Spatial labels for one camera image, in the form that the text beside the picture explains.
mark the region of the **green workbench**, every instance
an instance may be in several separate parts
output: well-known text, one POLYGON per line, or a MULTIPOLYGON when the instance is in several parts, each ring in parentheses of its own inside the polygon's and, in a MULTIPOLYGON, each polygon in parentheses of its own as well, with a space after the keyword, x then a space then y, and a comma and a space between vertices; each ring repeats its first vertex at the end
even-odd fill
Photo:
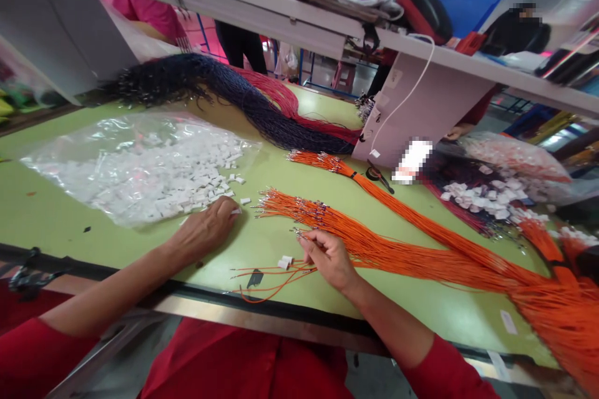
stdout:
MULTIPOLYGON (((330 122, 342 123, 349 128, 360 127, 353 105, 309 89, 293 87, 293 90, 298 96, 301 114, 315 118, 324 116, 330 122)), ((284 217, 253 219, 255 209, 249 206, 257 204, 260 197, 258 191, 271 186, 289 195, 323 201, 361 221, 378 234, 442 249, 432 238, 370 197, 349 178, 287 161, 286 151, 264 141, 235 107, 218 103, 213 107, 206 103, 202 106, 203 110, 199 110, 191 103, 188 109, 241 137, 260 140, 263 146, 245 174, 247 182, 235 185, 235 198, 249 197, 252 202, 243 207, 243 214, 237 220, 226 248, 207 259, 202 268, 186 269, 176 277, 177 280, 227 292, 237 289, 240 283, 239 279, 230 279, 232 268, 275 266, 282 255, 301 258, 302 250, 295 234, 290 232, 294 226, 292 220, 284 217)), ((30 144, 129 112, 110 103, 55 118, 0 138, 0 156, 17 159, 22 155, 23 148, 30 144)), ((365 163, 349 158, 346 162, 359 173, 364 173, 365 163)), ((0 164, 0 180, 0 243, 20 248, 39 246, 43 253, 52 256, 70 256, 91 264, 122 268, 164 242, 182 222, 182 217, 179 217, 143 230, 118 227, 101 211, 77 202, 16 160, 0 164), (85 233, 87 227, 91 227, 91 230, 85 233)), ((548 275, 545 264, 535 251, 523 250, 508 239, 489 240, 478 235, 446 210, 423 186, 396 186, 395 197, 508 260, 548 275)), ((451 342, 500 353, 528 355, 541 366, 558 367, 550 352, 505 296, 469 292, 462 286, 456 289, 434 281, 371 269, 361 269, 360 274, 451 342), (518 335, 508 334, 500 316, 501 310, 506 310, 512 316, 518 335)), ((281 276, 265 276, 260 287, 276 286, 281 283, 280 279, 281 276)), ((263 297, 260 292, 252 293, 252 296, 263 297)), ((351 304, 318 274, 311 274, 286 286, 274 300, 360 318, 351 304)))

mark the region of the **pile of white connectors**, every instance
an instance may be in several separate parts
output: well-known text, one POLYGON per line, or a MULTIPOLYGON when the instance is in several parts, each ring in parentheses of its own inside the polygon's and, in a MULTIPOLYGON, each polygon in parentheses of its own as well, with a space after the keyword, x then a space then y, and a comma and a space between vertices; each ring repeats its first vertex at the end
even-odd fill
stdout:
POLYGON ((243 142, 230 133, 177 132, 164 141, 151 133, 97 160, 67 162, 60 167, 61 181, 85 183, 81 201, 119 224, 138 226, 203 209, 221 195, 234 196, 232 186, 245 182, 232 173, 243 156, 243 142))
POLYGON ((551 237, 555 239, 572 239, 581 241, 586 248, 599 245, 599 239, 595 236, 590 236, 577 229, 564 226, 559 231, 549 231, 551 237))
POLYGON ((509 206, 508 211, 510 213, 510 221, 514 224, 518 224, 524 220, 538 221, 543 224, 550 221, 549 215, 541 215, 529 209, 520 209, 509 206))
MULTIPOLYGON (((485 174, 491 174, 492 170, 483 165, 480 170, 485 174)), ((509 204, 513 200, 525 200, 528 198, 522 189, 522 183, 515 178, 507 178, 503 181, 491 181, 490 185, 483 185, 468 189, 466 184, 451 183, 443 187, 445 193, 441 195, 444 201, 452 198, 464 209, 479 213, 486 211, 496 219, 509 218, 511 213, 509 204)))

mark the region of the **stool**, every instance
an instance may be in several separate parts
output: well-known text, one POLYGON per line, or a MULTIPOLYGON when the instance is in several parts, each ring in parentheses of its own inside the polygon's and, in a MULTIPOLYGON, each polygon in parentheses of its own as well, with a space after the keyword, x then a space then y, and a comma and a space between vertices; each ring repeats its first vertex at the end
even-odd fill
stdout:
POLYGON ((337 70, 335 72, 335 76, 333 77, 333 83, 331 86, 335 90, 342 90, 343 92, 347 92, 351 94, 351 91, 354 87, 354 78, 356 76, 356 64, 352 64, 350 62, 339 61, 337 64, 337 70), (347 76, 342 78, 344 70, 347 69, 347 76))

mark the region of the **white cable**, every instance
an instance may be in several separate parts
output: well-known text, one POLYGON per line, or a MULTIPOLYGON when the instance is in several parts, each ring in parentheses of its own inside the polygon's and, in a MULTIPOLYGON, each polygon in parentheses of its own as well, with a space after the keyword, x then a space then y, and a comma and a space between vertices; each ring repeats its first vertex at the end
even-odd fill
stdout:
POLYGON ((433 53, 435 53, 435 41, 432 40, 431 36, 427 36, 425 34, 409 34, 409 36, 415 36, 415 37, 423 37, 425 39, 427 39, 430 43, 431 43, 431 54, 429 54, 429 59, 426 61, 426 65, 424 66, 424 70, 422 71, 422 73, 420 74, 420 77, 418 78, 418 81, 416 81, 416 84, 414 84, 414 87, 412 88, 412 90, 410 90, 410 93, 406 95, 406 98, 403 99, 403 101, 401 103, 399 103, 396 108, 387 116, 387 118, 385 118, 385 120, 383 120, 382 125, 379 127, 378 131, 376 132, 376 134, 374 135, 373 138, 373 143, 370 146, 370 150, 372 151, 374 149, 374 142, 376 142, 376 138, 379 136, 379 132, 381 132, 382 128, 385 126, 385 123, 387 123, 387 120, 389 120, 391 118, 391 116, 393 114, 395 114, 395 112, 399 109, 399 107, 406 102, 406 100, 410 97, 410 95, 412 95, 412 93, 414 93, 414 91, 416 90, 416 87, 418 87, 418 85, 420 84, 420 81, 422 80, 422 77, 424 76, 424 74, 426 73, 426 69, 429 68, 429 64, 431 63, 432 60, 432 55, 433 53))

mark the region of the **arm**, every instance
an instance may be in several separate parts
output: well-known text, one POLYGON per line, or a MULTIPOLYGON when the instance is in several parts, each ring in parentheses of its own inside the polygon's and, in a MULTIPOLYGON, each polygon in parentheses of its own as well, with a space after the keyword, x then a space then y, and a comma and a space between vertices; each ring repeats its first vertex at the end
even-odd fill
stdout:
POLYGON ((359 311, 381 338, 420 399, 498 398, 449 343, 358 275, 343 242, 311 231, 299 239, 306 262, 359 311))
POLYGON ((135 25, 135 27, 139 31, 143 32, 146 36, 149 36, 153 39, 158 39, 159 41, 166 42, 167 44, 170 44, 170 45, 175 45, 175 41, 166 37, 164 34, 162 34, 160 31, 158 31, 152 25, 150 25, 146 22, 140 22, 140 21, 131 21, 131 23, 133 25, 135 25))
POLYGON ((232 199, 219 198, 206 211, 190 215, 165 244, 0 337, 2 392, 7 397, 44 397, 110 324, 178 271, 220 246, 237 217, 231 215, 236 207, 232 199))
POLYGON ((451 130, 445 135, 447 140, 457 140, 461 136, 468 134, 474 129, 482 117, 485 116, 491 100, 503 89, 502 84, 495 84, 483 97, 476 103, 472 109, 468 111, 466 115, 462 117, 459 123, 451 128, 451 130))
POLYGON ((178 37, 185 36, 177 13, 169 4, 156 0, 129 0, 139 22, 133 22, 148 36, 175 45, 178 37))

